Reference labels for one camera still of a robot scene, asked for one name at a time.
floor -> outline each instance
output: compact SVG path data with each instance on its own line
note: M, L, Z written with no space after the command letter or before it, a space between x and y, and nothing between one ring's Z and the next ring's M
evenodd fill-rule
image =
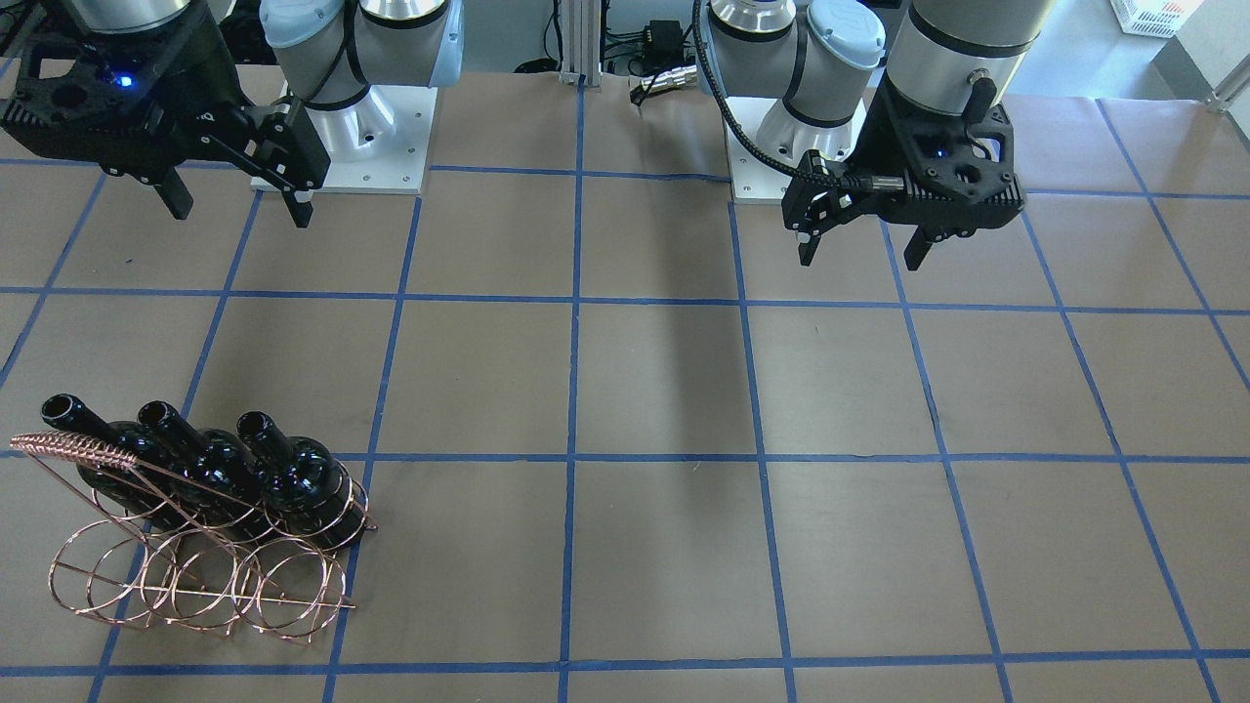
M422 199L306 231L231 170L185 169L175 223L0 141L0 435L58 392L260 408L381 524L310 648L122 633L51 602L90 515L0 454L0 699L1250 700L1225 121L1011 96L1024 218L918 273L865 218L801 269L709 100L625 90L465 75Z

blue tape grid line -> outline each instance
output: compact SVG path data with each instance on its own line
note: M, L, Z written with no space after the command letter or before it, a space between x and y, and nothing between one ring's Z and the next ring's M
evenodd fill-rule
M256 221L256 210L260 208L260 194L258 193L252 198L251 209L248 213L248 220L244 223L242 233L239 235L239 245L235 246L234 258L230 261L230 270L226 273L225 283L221 285L219 291L219 300L216 310L212 314L212 321L209 324L209 331L204 336L204 346L200 349L200 358L196 360L195 372L191 374L191 382L188 385L186 397L182 399L182 407L180 409L182 415L188 415L191 412L191 403L195 402L195 392L200 385L200 378L204 375L204 367L208 363L209 352L212 349L212 340L218 335L218 328L221 326L221 315L225 313L226 303L229 298L230 286L234 284L234 279L239 273L239 264L242 261L242 253L248 248L248 238L251 235L252 224ZM139 568L142 565L142 549L138 545L135 547L135 554L130 560L130 573L128 575L129 580L134 580L139 575ZM130 607L130 594L126 594L119 603L115 617L121 619L126 617L126 610ZM91 682L91 690L88 694L88 703L96 703L100 699L100 692L104 689L104 679L106 678L106 672L109 664L112 662L112 653L118 647L118 638L121 635L121 627L114 625L109 629L109 637L104 640L104 649L100 652L100 665L95 674L95 679Z
M1050 264L1046 261L1046 255L1041 251L1041 243L1034 230L1032 220L1029 218L1028 213L1024 213L1021 218L1024 218L1025 231L1029 233L1029 239L1032 241L1038 259L1041 261L1041 270L1046 276L1046 284L1050 286L1050 291L1055 296L1055 301L1059 303L1061 300L1059 285L1055 283L1055 276L1050 271ZM1098 383L1094 380L1094 372L1090 368L1089 359L1085 357L1085 350L1081 348L1081 343L1076 336L1076 329L1072 326L1071 318L1064 311L1060 313L1060 318L1064 321L1064 328L1068 330L1068 336L1071 340L1076 360L1081 367L1081 373L1085 375L1085 383L1089 385L1090 393L1094 395L1094 403L1098 405L1102 427L1106 430L1108 439L1111 442L1111 449L1115 452L1115 457L1120 464L1120 473L1124 475L1129 495L1132 498L1132 505L1138 512L1138 518L1141 520L1146 540L1150 543L1150 550L1154 554L1155 564L1159 567L1159 573L1162 575L1164 585L1168 588L1168 594L1172 600L1176 617L1180 619L1181 629L1185 630L1185 638L1190 645L1190 658L1198 662L1199 670L1202 674L1202 682L1206 684L1206 690L1211 697L1211 702L1220 703L1220 694L1215 689L1215 682L1211 679L1211 672L1208 668L1206 659L1199 647L1198 637L1194 634L1194 627L1190 623L1189 614L1185 612L1185 605L1181 602L1180 592L1176 589L1176 583L1172 580L1171 570L1168 568L1168 560L1164 558L1162 549L1159 547L1159 539L1155 535L1154 527L1150 524L1150 517L1146 514L1145 503L1142 503L1141 495L1138 493L1138 484L1132 478L1132 470L1129 468L1129 462L1126 460L1124 450L1120 447L1120 440L1115 434L1115 428L1111 424L1111 415L1108 413L1106 405L1102 402L1102 394L1099 392Z
M365 462L369 459L368 452L336 452L335 455L344 462ZM18 459L25 457L21 452L12 449L0 450L0 459ZM1069 463L1069 464L1116 464L1122 458L1130 464L1194 464L1194 465L1250 465L1250 457L1195 457L1186 454L1042 454L1029 452L982 452L982 453L951 453L950 460L955 463L976 462L1030 462L1030 463ZM374 454L375 463L508 463L508 462L532 462L532 463L558 463L569 460L569 454L439 454L439 453L388 453ZM690 462L729 462L744 463L755 462L756 454L592 454L578 453L572 455L578 462L600 463L690 463ZM765 454L769 463L824 463L824 464L871 464L871 463L940 463L941 454Z
M82 234L82 228L86 225L86 219L90 216L91 209L95 208L96 200L100 199L100 191L104 190L104 174L100 174L100 178L96 179L95 188L91 189L91 195L88 196L86 205L82 206L82 214L80 214L78 221L74 223L74 229L70 230L70 235L65 240L65 246L56 258L56 264L52 265L51 273L48 274L48 281L39 289L39 298L35 300L35 306L30 310L30 315L26 316L26 324L24 324L21 331L18 333L18 340L14 341L12 349L9 352L9 357L5 359L4 367L0 368L0 388L4 388L5 382L9 380L9 374L12 373L12 368L18 363L18 357L21 354L22 346L25 346L26 340L30 339L30 331L35 328L35 320L39 319L39 313L44 310L44 304L48 301L48 296L51 295L52 285L56 283L56 276L61 275L61 269L65 268L65 261L69 260L70 250L78 241L79 235Z
M378 400L374 404L374 419L369 430L369 450L364 457L365 470L360 484L369 490L370 484L374 478L374 467L376 465L378 454L378 442L381 437L382 430L382 413L386 408L386 394L390 390L390 374L395 365L395 349L399 345L400 326L404 320L404 296L402 293L408 289L409 270L412 268L412 254L416 250L416 238L420 230L421 223L421 199L416 198L412 204L412 219L409 225L408 231L408 244L404 249L404 264L400 268L399 286L395 295L395 311L391 315L390 335L386 339L386 355L382 359L382 375L381 380L378 383ZM350 597L352 593L352 587L356 582L356 564L360 560L360 543L351 547L351 554L348 557L348 588L345 595ZM334 700L335 685L339 680L340 659L342 658L342 643L346 639L348 624L351 620L351 610L340 610L339 622L336 623L334 630L334 645L330 649L330 664L329 670L325 677L325 688L321 693L321 700L324 703L331 703Z
M578 495L578 367L581 336L581 226L585 189L586 81L578 81L578 171L574 181L572 214L572 313L569 330L569 434L565 450L564 552L560 558L560 669L556 683L558 703L569 702L569 667L572 658L572 558L574 520Z
M1206 649L1206 659L1250 659L1248 649ZM1008 664L1078 662L1186 662L1189 649L1118 649L1089 652L1005 653ZM718 669L794 669L966 667L994 664L992 654L916 654L895 657L779 657L749 659L579 659L572 662L378 662L339 664L339 675L349 674L506 674L569 672L656 672ZM94 675L99 667L0 667L0 678L65 678ZM326 675L329 664L114 664L106 675Z
M938 413L938 403L934 399L932 385L929 383L929 369L925 365L924 352L920 349L920 335L916 333L915 320L911 315L911 305L908 303L908 291L902 285L902 273L899 270L899 259L894 253L894 243L890 240L890 228L885 220L880 221L881 238L885 240L886 254L890 259L890 270L894 274L894 286L899 293L899 301L902 304L902 319L908 326L908 336L911 339L911 353L916 360L916 370L920 374L920 384L925 392L925 403L929 405L929 418L934 427L934 439L938 443L938 452L941 455L942 470L946 474L946 485L950 490L951 503L955 507L955 517L959 520L959 532L964 538L964 550L968 553L968 565L972 572L972 585L976 588L976 599L981 607L981 618L985 620L985 635L990 643L990 654L994 659L994 668L999 674L999 687L1002 689L1005 703L1014 703L1011 694L1011 682L1008 679L1006 660L1002 658L1002 648L999 644L998 628L994 627L994 613L990 610L990 597L985 590L985 579L981 575L981 567L976 559L976 545L972 542L972 530L968 523L968 513L964 509L964 498L959 492L959 480L955 477L955 468L951 463L950 452L946 449L946 438L941 429L941 415Z
M1220 343L1224 344L1224 350L1228 352L1229 359L1232 360L1232 365L1236 368L1238 375L1241 377L1241 384L1245 385L1246 390L1250 390L1250 377L1246 375L1245 368L1241 365L1241 362L1238 360L1238 355L1232 350L1232 345L1229 343L1228 335L1224 334L1224 328L1220 326L1219 318L1215 316L1210 303L1206 300L1206 294L1204 294L1202 288L1198 285L1198 278L1194 275L1194 270L1189 266L1189 261L1185 260L1185 254L1180 250L1180 245L1176 243L1176 238L1172 235L1171 228L1169 228L1168 223L1164 220L1164 215L1159 210L1159 203L1155 200L1155 195L1150 193L1146 180L1141 176L1141 171L1138 170L1138 164L1134 163L1132 155L1129 154L1129 149L1120 138L1119 130L1115 129L1115 124L1111 121L1111 115L1108 114L1106 106L1101 100L1095 101L1095 104L1098 105L1099 113L1102 115L1102 121L1106 123L1108 129L1111 131L1111 136L1115 139L1115 145L1120 149L1120 154L1129 164L1129 170L1132 171L1132 178L1138 180L1138 185L1141 188L1141 194L1146 196L1146 203L1150 204L1150 210L1155 214L1155 220L1159 221L1159 226L1164 230L1164 236L1168 238L1168 245L1171 246L1172 253L1176 255L1176 260L1180 263L1180 268L1185 271L1185 278L1189 279L1190 286L1192 286L1194 293L1198 295L1198 301L1202 305L1202 310L1211 320L1211 326L1215 328L1215 334L1220 338Z
M746 354L746 388L751 399L751 427L755 433L755 457L760 472L760 503L764 513L764 534L769 545L769 572L772 578L772 600L778 618L778 637L781 647L781 668L785 677L788 703L798 703L799 689L794 678L794 653L790 648L790 618L785 609L785 589L781 583L781 559L778 552L776 523L772 519L772 490L769 483L768 454L764 448L764 417L760 413L760 392L755 374L755 348L751 344L751 315L746 305L746 275L742 268L742 248L738 235L738 210L729 201L729 233L734 246L734 275L738 283L738 310L742 325L742 349Z
M334 290L212 290L176 288L81 288L81 286L0 286L0 294L30 295L118 295L154 298L270 298L301 300L421 300L429 303L531 303L569 305L574 301L586 305L702 305L736 308L740 300L731 298L611 298L571 295L475 295L464 293L394 293L334 291ZM900 303L889 300L746 300L749 308L839 308L901 310ZM976 313L1081 313L1091 315L1180 315L1210 318L1248 318L1250 310L1199 309L1199 308L1109 308L1092 305L1014 305L992 303L909 303L912 310L946 310Z

wine bottle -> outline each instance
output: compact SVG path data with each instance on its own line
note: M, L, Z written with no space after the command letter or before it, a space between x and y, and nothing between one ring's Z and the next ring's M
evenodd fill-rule
M260 412L239 418L236 429L256 455L262 499L282 518L289 534L328 550L360 539L364 507L352 494L348 470L324 444L286 437Z
M190 482L174 482L174 492L185 504L195 507L205 527L220 528L234 542L256 542L272 532L259 508L255 463L238 438L220 429L200 432L162 400L140 408L139 423L151 429L174 455L171 470ZM215 495L204 487L248 505Z
M92 437L132 452L144 462L162 469L168 469L170 465L169 453L156 442L148 428L125 420L106 423L76 395L69 393L52 395L44 402L41 415L44 423L52 429ZM142 473L144 478L150 480L161 493L170 494L169 478L142 467L135 467L135 469ZM100 495L109 497L134 515L146 514L156 530L171 532L186 524L186 519L176 509L159 495L140 487L139 479L128 477L124 472L91 464L79 464L78 472L82 477L82 483L94 488Z

blue tape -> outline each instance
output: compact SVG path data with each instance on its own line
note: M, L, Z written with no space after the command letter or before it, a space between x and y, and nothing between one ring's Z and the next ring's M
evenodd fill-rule
M734 275L738 283L738 311L742 325L742 349L746 354L746 388L751 399L751 427L755 433L755 462L760 472L760 503L764 512L764 534L769 545L769 572L772 578L772 602L778 618L778 639L785 675L786 700L798 703L794 653L790 649L790 618L785 609L785 588L781 583L781 559L778 553L776 523L772 519L772 490L769 485L769 464L764 447L764 419L760 413L760 392L755 375L755 348L751 344L751 315L746 301L746 274L742 269L742 246L738 233L738 210L729 201L729 233L734 246Z
M578 495L578 367L581 336L581 235L585 193L585 148L586 148L586 84L578 81L578 146L576 180L574 183L572 214L572 315L569 333L569 430L565 463L564 494L564 549L560 560L560 670L556 685L556 700L569 700L569 669L572 647L572 558L574 522L576 519Z
M100 178L96 179L95 188L91 189L91 195L88 196L86 205L82 206L82 213L79 215L78 221L74 223L74 229L70 230L70 236L65 240L65 246L61 248L60 255L56 256L56 263L52 264L52 270L48 274L48 280L44 283L44 288L40 290L39 298L30 310L30 315L26 318L26 324L18 333L18 339L14 341L12 349L9 350L9 357L5 359L4 367L0 368L0 388L4 388L5 382L9 380L9 374L12 373L22 346L30 339L30 331L35 328L35 320L39 319L39 313L44 310L44 303L48 301L48 296L51 294L56 276L61 275L61 269L65 268L65 261L69 260L70 250L74 249L74 244L78 243L79 236L82 234L82 228L86 226L86 220L91 215L91 209L95 208L96 200L100 199L101 190L104 190L104 174L100 174Z
M390 374L395 365L395 349L399 346L399 334L400 328L404 321L404 295L402 293L408 290L409 271L412 268L412 256L416 251L416 238L420 230L421 223L421 199L416 198L412 203L412 218L409 224L408 230L408 244L404 248L404 264L400 268L399 274L399 286L395 293L395 311L391 315L390 334L386 338L386 355L382 358L382 374L381 379L378 382L378 399L374 403L374 419L369 429L369 449L365 454L365 470L360 479L361 487L365 492L369 492L374 478L374 467L376 465L378 457L378 443L381 437L382 430L382 415L386 410L386 395L390 392ZM344 593L346 597L351 597L352 589L356 583L356 565L360 560L360 543L351 547L351 553L348 557L348 569L346 569L346 582L348 587ZM339 682L340 673L340 659L342 658L342 643L348 635L348 624L351 620L351 610L342 610L339 615L339 622L335 624L334 629L334 644L330 648L330 662L329 672L325 677L325 688L321 692L321 699L324 703L332 703L334 690Z
M908 336L911 339L911 353L916 359L916 370L920 373L920 384L925 392L925 403L929 405L929 417L934 425L934 439L938 442L938 452L941 454L942 470L946 474L946 485L950 489L951 503L955 505L955 517L959 519L959 532L964 538L964 549L968 552L968 565L972 572L972 584L976 587L976 599L981 605L981 617L985 620L985 634L990 642L990 653L994 657L994 668L999 674L999 685L1002 689L1005 703L1012 703L1011 682L1008 679L1006 664L1002 659L1002 648L999 644L998 628L994 627L994 613L990 610L990 597L985 590L985 578L981 575L981 567L976 558L976 545L972 543L972 530L968 523L968 513L964 509L964 498L959 492L959 480L951 465L950 453L946 449L946 438L941 429L941 415L938 413L938 403L934 399L932 385L929 383L929 370L925 365L924 353L920 350L920 335L916 333L915 320L911 316L911 306L908 303L908 293L902 285L902 273L899 270L899 260L894 253L894 243L890 240L890 229L885 220L880 220L881 238L885 240L886 256L890 259L890 271L894 274L894 286L899 294L899 303L902 304L902 319L908 325Z
M1124 145L1120 143L1120 138L1115 134L1112 129L1112 136L1115 136L1116 143L1120 144L1121 150ZM1140 180L1140 174L1134 171L1134 175ZM1094 404L1098 407L1099 417L1102 420L1102 427L1106 430L1108 439L1111 442L1111 449L1115 452L1116 463L1120 465L1120 473L1124 477L1124 482L1129 488L1129 494L1132 498L1132 505L1138 512L1138 517L1141 520L1141 527L1146 534L1146 542L1150 544L1150 550L1154 554L1155 564L1159 567L1159 572L1162 575L1164 585L1168 588L1168 595L1171 598L1172 607L1176 610L1176 617L1180 619L1181 629L1185 630L1185 639L1190 645L1190 654L1198 660L1199 669L1202 672L1202 680L1208 684L1206 689L1211 697L1212 703L1220 703L1220 694L1215 690L1215 683L1211 679L1210 670L1206 667L1206 662L1202 659L1199 652L1198 638L1194 634L1194 627L1189 620L1189 615L1185 612L1185 605L1181 602L1180 592L1176 590L1176 583L1172 580L1171 570L1168 568L1168 562L1164 558L1162 549L1159 547L1159 540L1155 537L1154 527L1150 524L1150 517L1146 514L1146 507L1141 502L1141 497L1138 494L1138 485L1132 478L1132 470L1129 468L1129 462L1125 459L1124 449L1120 445L1120 439L1115 434L1115 427L1111 424L1111 415L1108 413L1106 404L1102 402L1102 394L1098 389L1098 383L1094 380L1094 372L1090 368L1089 359L1085 357L1085 350L1081 348L1081 343L1076 336L1076 329L1072 326L1072 320L1069 318L1068 313L1062 310L1064 299L1059 293L1059 284L1055 281L1055 276L1050 270L1050 264L1046 261L1046 255L1041 250L1041 241L1038 239L1038 233L1034 230L1032 220L1029 218L1028 213L1020 215L1024 221L1025 231L1029 234L1029 240L1032 243L1034 251L1038 254L1038 260L1041 264L1041 271L1046 276L1046 285L1050 286L1050 293L1055 298L1055 304L1060 308L1060 319L1064 321L1064 329L1068 331L1068 338L1072 344L1072 352L1076 354L1076 362L1081 367L1081 374L1085 377L1085 383L1089 385L1090 394L1094 397Z

